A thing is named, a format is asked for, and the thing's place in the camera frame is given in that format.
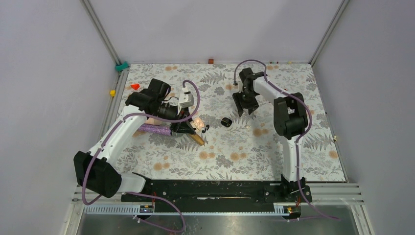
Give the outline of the cream earbud charging case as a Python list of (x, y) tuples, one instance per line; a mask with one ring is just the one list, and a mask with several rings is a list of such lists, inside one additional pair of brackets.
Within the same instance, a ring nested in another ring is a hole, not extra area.
[(199, 117), (197, 117), (193, 120), (193, 126), (197, 130), (201, 131), (205, 128), (205, 123)]

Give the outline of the black earbud charging case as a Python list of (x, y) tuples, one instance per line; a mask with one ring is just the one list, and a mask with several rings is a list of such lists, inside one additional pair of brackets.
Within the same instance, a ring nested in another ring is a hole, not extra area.
[(232, 120), (227, 117), (224, 117), (221, 119), (221, 125), (229, 128), (232, 125)]

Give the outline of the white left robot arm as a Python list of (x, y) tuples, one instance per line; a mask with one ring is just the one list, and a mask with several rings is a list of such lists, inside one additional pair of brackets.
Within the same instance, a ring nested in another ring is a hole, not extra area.
[(170, 123), (170, 131), (194, 135), (191, 121), (199, 109), (200, 92), (194, 82), (184, 80), (182, 93), (177, 105), (166, 101), (171, 90), (169, 84), (152, 79), (149, 86), (140, 92), (130, 94), (116, 121), (103, 137), (86, 153), (78, 151), (74, 156), (76, 180), (81, 186), (82, 200), (86, 190), (97, 193), (98, 197), (113, 197), (118, 192), (133, 192), (140, 201), (151, 197), (152, 189), (146, 178), (136, 173), (119, 173), (115, 164), (125, 148), (128, 139), (147, 120), (154, 119)]

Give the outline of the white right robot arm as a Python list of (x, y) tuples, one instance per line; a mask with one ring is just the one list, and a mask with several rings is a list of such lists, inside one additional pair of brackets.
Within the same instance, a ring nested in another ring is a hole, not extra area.
[(301, 141), (310, 129), (307, 107), (301, 93), (290, 94), (267, 80), (265, 72), (254, 73), (251, 68), (239, 73), (238, 92), (232, 95), (238, 115), (245, 110), (252, 114), (259, 108), (256, 97), (263, 96), (273, 105), (273, 124), (276, 133), (282, 137), (283, 172), (280, 194), (288, 202), (294, 201), (306, 188), (301, 175)]

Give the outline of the gold microphone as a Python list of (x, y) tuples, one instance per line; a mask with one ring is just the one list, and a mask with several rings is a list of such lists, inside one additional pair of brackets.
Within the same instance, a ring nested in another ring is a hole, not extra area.
[(198, 134), (188, 134), (198, 145), (203, 146), (205, 145), (204, 139), (199, 136)]

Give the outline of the purple glitter microphone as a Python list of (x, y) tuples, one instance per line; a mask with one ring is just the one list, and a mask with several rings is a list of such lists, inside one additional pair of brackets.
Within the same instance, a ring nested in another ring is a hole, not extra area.
[(141, 127), (138, 128), (138, 131), (165, 136), (172, 135), (172, 131), (169, 129), (169, 127), (161, 125), (143, 124)]

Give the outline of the pink microphone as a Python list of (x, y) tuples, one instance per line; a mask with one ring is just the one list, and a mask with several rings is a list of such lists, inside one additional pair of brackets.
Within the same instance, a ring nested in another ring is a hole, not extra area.
[(154, 118), (148, 118), (145, 124), (159, 126), (163, 124), (163, 121), (160, 121)]

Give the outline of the red triangular block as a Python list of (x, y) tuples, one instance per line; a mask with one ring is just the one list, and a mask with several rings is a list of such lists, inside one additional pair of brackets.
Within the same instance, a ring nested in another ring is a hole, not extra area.
[(136, 91), (140, 88), (140, 84), (131, 84), (130, 87), (131, 87), (131, 89)]

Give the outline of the teal curved block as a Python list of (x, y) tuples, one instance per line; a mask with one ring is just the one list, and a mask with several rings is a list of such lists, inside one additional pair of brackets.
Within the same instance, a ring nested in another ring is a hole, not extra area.
[(123, 62), (122, 64), (120, 64), (120, 65), (116, 65), (115, 66), (115, 70), (117, 71), (117, 72), (122, 72), (123, 70), (125, 70), (125, 69), (127, 69), (127, 68), (129, 68), (130, 67), (130, 65), (129, 65), (129, 63), (127, 62), (127, 61), (125, 61), (125, 62)]

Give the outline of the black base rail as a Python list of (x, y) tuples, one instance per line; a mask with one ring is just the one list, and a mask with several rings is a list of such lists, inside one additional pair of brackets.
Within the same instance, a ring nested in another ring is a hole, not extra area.
[(122, 202), (148, 202), (156, 212), (272, 212), (274, 204), (290, 207), (312, 202), (310, 187), (285, 181), (150, 180), (140, 196), (125, 194)]

